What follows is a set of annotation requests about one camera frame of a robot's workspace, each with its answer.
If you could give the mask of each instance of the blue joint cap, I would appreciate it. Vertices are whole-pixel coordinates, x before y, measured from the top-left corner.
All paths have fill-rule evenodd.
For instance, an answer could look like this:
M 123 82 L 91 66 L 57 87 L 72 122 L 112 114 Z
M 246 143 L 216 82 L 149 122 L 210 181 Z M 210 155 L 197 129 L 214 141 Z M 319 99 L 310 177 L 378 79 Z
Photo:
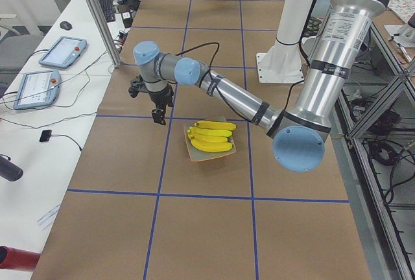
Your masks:
M 272 148 L 278 163 L 294 172 L 313 170 L 324 156 L 322 137 L 306 126 L 289 126 L 280 130 L 274 137 Z
M 174 77 L 179 84 L 193 86 L 200 77 L 200 64 L 191 58 L 181 58 L 174 66 Z
M 137 43 L 132 51 L 137 65 L 144 65 L 153 61 L 159 53 L 160 49 L 154 41 L 142 41 Z

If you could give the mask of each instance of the banana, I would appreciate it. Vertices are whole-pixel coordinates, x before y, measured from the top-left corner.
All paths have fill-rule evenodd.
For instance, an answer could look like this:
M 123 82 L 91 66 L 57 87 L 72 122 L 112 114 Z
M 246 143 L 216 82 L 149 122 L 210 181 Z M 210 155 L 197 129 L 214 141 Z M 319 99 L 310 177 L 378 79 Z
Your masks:
M 234 131 L 236 124 L 226 121 L 209 121 L 201 120 L 195 123 L 195 126 L 202 129 L 216 129 L 216 130 L 229 130 Z
M 193 135 L 195 139 L 198 139 L 199 141 L 208 142 L 208 143 L 219 143 L 219 142 L 227 142 L 228 138 L 224 136 L 215 136 L 215 135 L 203 135 L 198 134 L 196 132 L 193 132 L 188 129 L 187 135 L 190 138 L 190 135 Z
M 190 131 L 193 133 L 198 133 L 202 135 L 210 135 L 210 136 L 224 136 L 229 137 L 232 135 L 232 132 L 229 130 L 212 130 L 212 129 L 203 129 L 197 126 L 191 126 Z
M 203 152 L 227 152 L 228 150 L 231 150 L 233 147 L 233 145 L 229 142 L 218 142 L 218 143 L 203 142 L 198 139 L 195 139 L 195 137 L 191 134 L 189 134 L 189 138 L 190 138 L 190 142 L 192 143 L 193 147 Z

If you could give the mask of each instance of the keyboard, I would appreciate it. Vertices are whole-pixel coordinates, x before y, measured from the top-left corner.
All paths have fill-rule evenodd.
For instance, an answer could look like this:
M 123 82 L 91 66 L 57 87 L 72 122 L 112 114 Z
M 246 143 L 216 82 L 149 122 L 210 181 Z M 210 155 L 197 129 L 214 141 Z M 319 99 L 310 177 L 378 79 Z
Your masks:
M 115 21 L 115 12 L 112 0 L 98 0 L 107 23 Z

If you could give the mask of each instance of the gray chair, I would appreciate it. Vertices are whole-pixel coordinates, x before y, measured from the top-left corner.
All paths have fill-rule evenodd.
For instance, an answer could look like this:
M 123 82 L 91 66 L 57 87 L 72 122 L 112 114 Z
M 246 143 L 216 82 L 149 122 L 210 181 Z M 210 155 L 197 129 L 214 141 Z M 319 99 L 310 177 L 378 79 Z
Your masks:
M 16 29 L 1 22 L 1 19 L 15 17 L 15 14 L 0 14 L 0 27 L 15 35 L 0 42 L 0 95 L 4 94 L 43 39 L 43 36 L 39 35 L 22 35 Z

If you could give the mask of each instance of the red object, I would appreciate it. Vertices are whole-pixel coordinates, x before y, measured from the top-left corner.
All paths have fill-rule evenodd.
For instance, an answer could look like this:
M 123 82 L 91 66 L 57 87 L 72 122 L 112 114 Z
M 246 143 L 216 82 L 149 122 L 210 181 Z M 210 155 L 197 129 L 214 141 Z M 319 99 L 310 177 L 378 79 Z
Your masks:
M 39 253 L 0 246 L 0 269 L 32 272 L 40 258 Z

